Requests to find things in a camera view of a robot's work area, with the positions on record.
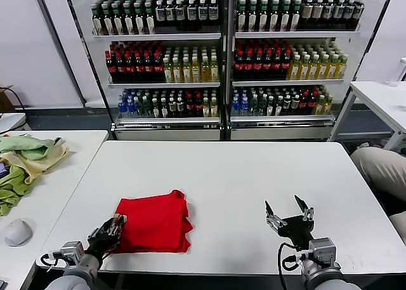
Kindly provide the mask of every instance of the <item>bottle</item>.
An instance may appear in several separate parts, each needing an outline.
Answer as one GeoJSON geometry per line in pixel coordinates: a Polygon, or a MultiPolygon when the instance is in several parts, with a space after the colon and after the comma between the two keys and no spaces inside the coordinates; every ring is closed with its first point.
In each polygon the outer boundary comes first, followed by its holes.
{"type": "Polygon", "coordinates": [[[344,54],[341,57],[341,63],[337,66],[336,72],[334,73],[335,79],[343,79],[345,70],[347,69],[348,54],[344,54]]]}
{"type": "Polygon", "coordinates": [[[199,4],[199,22],[201,25],[207,25],[209,19],[209,7],[206,0],[200,0],[199,4]]]}
{"type": "Polygon", "coordinates": [[[272,11],[269,16],[269,31],[275,32],[277,30],[277,24],[279,19],[279,0],[272,1],[272,11]]]}
{"type": "Polygon", "coordinates": [[[300,80],[306,79],[307,77],[307,73],[309,71],[309,59],[310,55],[305,54],[303,57],[303,61],[299,63],[298,79],[300,80]]]}
{"type": "Polygon", "coordinates": [[[193,82],[200,82],[200,67],[197,56],[192,57],[192,75],[193,82]]]}
{"type": "Polygon", "coordinates": [[[298,71],[299,71],[299,61],[300,61],[300,55],[295,55],[293,58],[293,62],[291,63],[291,66],[289,67],[289,70],[287,71],[286,79],[289,81],[294,81],[298,79],[298,71]]]}
{"type": "Polygon", "coordinates": [[[103,26],[104,26],[104,21],[103,17],[100,15],[99,12],[99,7],[98,4],[92,4],[91,5],[91,12],[93,13],[92,16],[92,21],[93,25],[95,26],[95,29],[93,30],[94,35],[103,35],[103,26]]]}
{"type": "Polygon", "coordinates": [[[103,21],[106,26],[107,34],[114,35],[113,18],[110,14],[110,10],[108,8],[108,3],[101,4],[101,8],[103,9],[103,14],[104,14],[103,21]]]}
{"type": "Polygon", "coordinates": [[[288,29],[288,24],[289,24],[289,19],[291,17],[291,12],[289,11],[289,8],[291,7],[291,0],[285,0],[284,1],[284,8],[281,13],[281,19],[280,19],[280,31],[285,32],[288,29]]]}
{"type": "Polygon", "coordinates": [[[296,31],[298,29],[298,23],[300,19],[300,6],[302,4],[302,0],[295,0],[294,7],[292,12],[292,20],[290,23],[290,31],[296,31]]]}
{"type": "Polygon", "coordinates": [[[278,100],[275,104],[275,117],[280,115],[280,112],[282,111],[283,101],[284,101],[284,97],[282,95],[279,95],[278,100]]]}
{"type": "Polygon", "coordinates": [[[311,13],[313,12],[313,0],[307,0],[302,5],[301,20],[299,22],[300,30],[308,30],[310,28],[311,13]]]}
{"type": "Polygon", "coordinates": [[[216,0],[210,0],[209,23],[211,25],[217,25],[218,24],[218,4],[216,3],[216,0]]]}
{"type": "Polygon", "coordinates": [[[220,78],[218,75],[218,64],[217,64],[217,56],[211,56],[211,81],[212,82],[219,82],[220,78]]]}
{"type": "Polygon", "coordinates": [[[239,10],[237,11],[238,32],[243,32],[246,26],[246,1],[240,0],[239,10]]]}
{"type": "Polygon", "coordinates": [[[181,82],[179,58],[177,58],[177,57],[172,58],[172,63],[173,63],[173,81],[181,82]]]}
{"type": "Polygon", "coordinates": [[[331,58],[331,62],[327,64],[327,69],[325,70],[325,78],[326,79],[334,79],[334,74],[336,73],[337,65],[338,65],[338,54],[334,54],[331,58]]]}
{"type": "Polygon", "coordinates": [[[339,0],[334,7],[334,11],[332,13],[332,29],[339,29],[341,24],[341,18],[343,17],[345,5],[344,0],[339,0]]]}
{"type": "Polygon", "coordinates": [[[266,107],[266,116],[270,117],[272,115],[272,110],[273,110],[273,106],[274,106],[274,101],[273,101],[273,96],[270,95],[268,96],[268,105],[266,107]]]}
{"type": "Polygon", "coordinates": [[[318,59],[319,55],[314,54],[309,64],[309,71],[307,72],[306,79],[316,79],[316,71],[318,69],[318,59]]]}
{"type": "Polygon", "coordinates": [[[256,0],[250,1],[251,5],[248,12],[248,32],[254,32],[256,23],[256,0]]]}
{"type": "Polygon", "coordinates": [[[155,20],[158,27],[163,27],[165,25],[165,8],[162,6],[161,0],[157,0],[157,6],[155,8],[155,20]]]}
{"type": "Polygon", "coordinates": [[[268,18],[268,0],[261,0],[261,11],[259,12],[258,30],[264,32],[268,18]]]}
{"type": "Polygon", "coordinates": [[[150,1],[145,2],[145,11],[147,12],[147,26],[150,34],[155,34],[155,22],[152,15],[152,6],[150,1]]]}

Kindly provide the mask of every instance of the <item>white mouse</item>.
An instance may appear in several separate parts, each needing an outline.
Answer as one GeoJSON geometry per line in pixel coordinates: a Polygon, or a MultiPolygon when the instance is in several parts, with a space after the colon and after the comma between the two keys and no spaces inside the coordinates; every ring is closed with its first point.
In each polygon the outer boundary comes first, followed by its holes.
{"type": "Polygon", "coordinates": [[[10,247],[22,246],[32,237],[32,230],[25,221],[16,219],[11,222],[5,231],[4,241],[10,247]]]}

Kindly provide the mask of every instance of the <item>folded red towel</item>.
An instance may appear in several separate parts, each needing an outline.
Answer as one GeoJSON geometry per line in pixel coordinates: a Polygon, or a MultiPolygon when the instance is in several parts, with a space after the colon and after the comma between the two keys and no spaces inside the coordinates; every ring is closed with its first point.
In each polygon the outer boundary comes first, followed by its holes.
{"type": "Polygon", "coordinates": [[[186,252],[190,243],[186,233],[193,229],[185,195],[170,194],[121,199],[116,213],[127,216],[119,247],[114,253],[186,252]]]}

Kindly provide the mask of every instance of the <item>metal shelf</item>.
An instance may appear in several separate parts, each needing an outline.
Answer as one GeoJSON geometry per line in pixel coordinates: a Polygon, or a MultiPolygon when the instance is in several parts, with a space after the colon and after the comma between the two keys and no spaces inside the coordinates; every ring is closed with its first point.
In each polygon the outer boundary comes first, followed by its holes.
{"type": "Polygon", "coordinates": [[[343,79],[306,79],[297,81],[235,81],[233,87],[253,86],[290,86],[290,85],[338,85],[344,82],[343,79]]]}
{"type": "Polygon", "coordinates": [[[201,41],[220,39],[221,33],[174,33],[174,34],[144,34],[144,35],[111,35],[93,36],[102,41],[201,41]]]}
{"type": "Polygon", "coordinates": [[[131,84],[108,84],[111,89],[137,88],[137,89],[166,89],[166,88],[216,88],[219,82],[138,82],[131,84]]]}
{"type": "Polygon", "coordinates": [[[358,31],[236,32],[235,38],[328,38],[355,37],[358,31]]]}

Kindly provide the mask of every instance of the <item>bottle label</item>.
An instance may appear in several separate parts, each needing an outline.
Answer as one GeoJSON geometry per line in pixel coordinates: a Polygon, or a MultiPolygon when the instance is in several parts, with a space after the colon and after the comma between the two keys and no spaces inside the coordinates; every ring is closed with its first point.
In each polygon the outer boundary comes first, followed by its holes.
{"type": "Polygon", "coordinates": [[[122,31],[121,19],[120,18],[115,18],[114,23],[115,23],[115,28],[117,29],[118,35],[123,35],[124,33],[122,31]]]}
{"type": "Polygon", "coordinates": [[[155,24],[154,24],[154,19],[152,17],[147,17],[147,25],[148,25],[148,30],[150,31],[150,34],[155,34],[155,24]]]}
{"type": "Polygon", "coordinates": [[[332,16],[333,9],[334,9],[333,6],[324,6],[323,13],[322,13],[322,18],[330,19],[331,16],[332,16]]]}
{"type": "Polygon", "coordinates": [[[196,20],[196,7],[188,8],[188,19],[189,20],[196,20]]]}
{"type": "Polygon", "coordinates": [[[330,67],[330,69],[329,69],[329,73],[327,74],[327,78],[328,79],[332,79],[332,78],[334,78],[334,73],[335,73],[335,71],[336,71],[336,66],[331,66],[330,67]]]}
{"type": "Polygon", "coordinates": [[[218,19],[218,6],[209,7],[209,19],[217,20],[218,19]]]}
{"type": "Polygon", "coordinates": [[[312,18],[320,18],[322,16],[323,6],[314,6],[311,13],[312,18]]]}
{"type": "Polygon", "coordinates": [[[190,82],[190,70],[185,68],[183,69],[183,77],[185,77],[185,82],[190,82]]]}
{"type": "Polygon", "coordinates": [[[157,20],[159,22],[164,22],[165,21],[165,10],[163,8],[161,8],[161,9],[156,8],[155,9],[155,14],[157,15],[157,20]]]}
{"type": "Polygon", "coordinates": [[[266,109],[266,116],[267,116],[267,117],[270,117],[270,116],[272,115],[272,110],[273,110],[273,107],[272,107],[272,106],[269,106],[269,107],[266,109]]]}
{"type": "Polygon", "coordinates": [[[95,34],[96,35],[103,35],[102,24],[100,23],[100,19],[99,18],[94,18],[93,19],[93,24],[95,25],[95,34]]]}
{"type": "Polygon", "coordinates": [[[165,70],[165,80],[166,82],[172,82],[172,73],[169,69],[165,70]]]}
{"type": "Polygon", "coordinates": [[[296,29],[298,28],[299,17],[300,17],[299,14],[293,14],[291,22],[291,31],[296,31],[296,29]]]}
{"type": "Polygon", "coordinates": [[[266,25],[266,15],[262,14],[259,17],[259,31],[264,32],[265,31],[265,25],[266,25]]]}
{"type": "Polygon", "coordinates": [[[112,21],[109,18],[104,18],[104,23],[106,24],[107,32],[109,35],[114,35],[112,21]]]}
{"type": "Polygon", "coordinates": [[[269,31],[270,32],[273,32],[276,30],[277,22],[278,22],[278,15],[277,14],[271,15],[271,19],[269,21],[269,31]]]}
{"type": "Polygon", "coordinates": [[[308,79],[315,79],[316,70],[317,70],[316,66],[311,66],[310,67],[308,79]]]}
{"type": "Polygon", "coordinates": [[[173,78],[175,82],[180,82],[180,71],[178,69],[173,69],[173,78]]]}
{"type": "Polygon", "coordinates": [[[280,115],[280,111],[282,110],[282,106],[277,106],[277,108],[275,109],[275,117],[277,117],[278,115],[280,115]]]}
{"type": "Polygon", "coordinates": [[[239,15],[239,32],[244,31],[244,25],[246,24],[246,16],[239,15]]]}
{"type": "Polygon", "coordinates": [[[134,34],[134,27],[133,27],[133,21],[131,20],[131,18],[126,18],[126,26],[127,26],[127,30],[128,30],[128,34],[132,35],[134,34]]]}
{"type": "Polygon", "coordinates": [[[283,14],[282,15],[282,20],[280,22],[280,30],[281,31],[286,31],[287,28],[287,23],[289,22],[289,14],[283,14]]]}
{"type": "Polygon", "coordinates": [[[307,66],[302,67],[302,72],[300,73],[300,79],[306,79],[308,70],[309,70],[309,67],[307,67],[307,66]]]}
{"type": "Polygon", "coordinates": [[[310,18],[312,11],[313,11],[313,6],[307,6],[304,4],[302,7],[302,18],[310,18]]]}
{"type": "Polygon", "coordinates": [[[142,22],[141,17],[135,18],[135,22],[137,24],[137,29],[139,34],[144,34],[144,23],[142,22]]]}
{"type": "Polygon", "coordinates": [[[251,14],[249,15],[248,19],[248,32],[253,32],[255,29],[255,21],[256,21],[256,15],[251,14]]]}
{"type": "Polygon", "coordinates": [[[199,20],[207,20],[209,18],[207,11],[207,6],[199,6],[199,20]]]}
{"type": "Polygon", "coordinates": [[[325,77],[325,70],[327,69],[326,66],[320,66],[320,72],[318,73],[317,79],[323,79],[325,77]]]}
{"type": "Polygon", "coordinates": [[[199,70],[193,69],[192,74],[193,74],[193,82],[199,82],[199,70]]]}

